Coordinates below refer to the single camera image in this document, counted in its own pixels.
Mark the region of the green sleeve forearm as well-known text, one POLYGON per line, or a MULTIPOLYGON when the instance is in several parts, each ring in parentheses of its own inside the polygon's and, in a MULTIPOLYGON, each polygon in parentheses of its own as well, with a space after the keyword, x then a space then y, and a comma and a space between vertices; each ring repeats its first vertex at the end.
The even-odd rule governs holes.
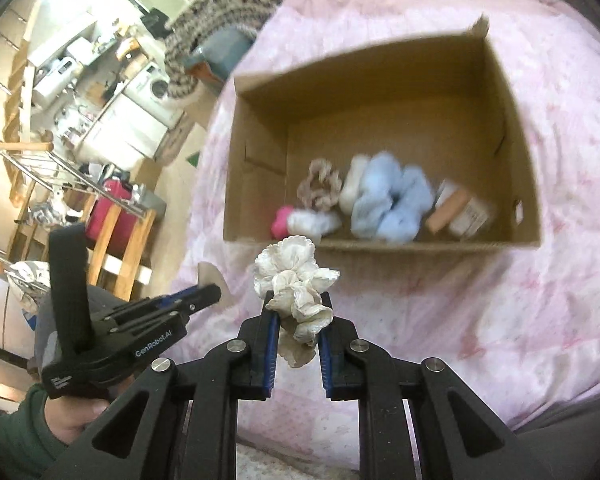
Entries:
POLYGON ((0 414, 0 479, 41 479, 68 445, 48 428, 45 390, 31 387, 12 414, 0 414))

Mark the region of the person left hand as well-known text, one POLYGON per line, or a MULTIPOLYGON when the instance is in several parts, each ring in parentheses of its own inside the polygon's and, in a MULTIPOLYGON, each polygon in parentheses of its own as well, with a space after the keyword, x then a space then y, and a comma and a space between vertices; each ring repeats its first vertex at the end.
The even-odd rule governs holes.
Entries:
POLYGON ((44 419, 53 436, 63 444, 74 442, 94 420, 106 411, 109 402, 102 399, 61 396, 47 399, 44 419))

